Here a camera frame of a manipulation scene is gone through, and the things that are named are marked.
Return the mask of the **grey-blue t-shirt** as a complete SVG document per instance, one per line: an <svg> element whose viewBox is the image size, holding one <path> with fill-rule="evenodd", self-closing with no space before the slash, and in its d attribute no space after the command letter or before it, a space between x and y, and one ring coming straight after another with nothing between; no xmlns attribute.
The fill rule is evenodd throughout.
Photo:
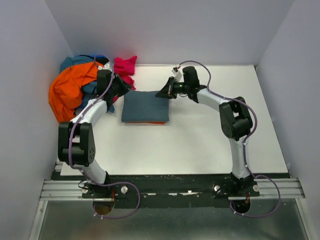
<svg viewBox="0 0 320 240"><path fill-rule="evenodd" d="M131 90L123 97L123 123L166 123L169 100L156 97L156 91Z"/></svg>

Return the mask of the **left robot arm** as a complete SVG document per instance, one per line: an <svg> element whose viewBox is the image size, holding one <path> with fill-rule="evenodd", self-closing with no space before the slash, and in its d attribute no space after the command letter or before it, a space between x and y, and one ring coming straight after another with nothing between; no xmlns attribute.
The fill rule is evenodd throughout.
<svg viewBox="0 0 320 240"><path fill-rule="evenodd" d="M58 159L79 171L92 190L112 193L109 174L96 161L96 145L93 128L99 119L110 111L115 97L128 93L132 86L113 70L97 71L97 96L72 120L58 126Z"/></svg>

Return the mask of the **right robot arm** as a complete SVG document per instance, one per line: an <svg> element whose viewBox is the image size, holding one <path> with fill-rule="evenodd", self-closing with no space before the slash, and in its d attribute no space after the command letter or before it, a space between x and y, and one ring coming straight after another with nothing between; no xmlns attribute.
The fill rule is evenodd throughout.
<svg viewBox="0 0 320 240"><path fill-rule="evenodd" d="M208 106L219 113L221 130L229 140L232 157L230 183L225 191L228 194L242 191L253 182L245 153L246 139L251 134L253 120L244 98L230 98L212 92L207 86L200 84L197 70L193 66L180 70L178 65L172 69L172 73L173 76L168 78L155 96L176 99L178 95L186 95L195 103Z"/></svg>

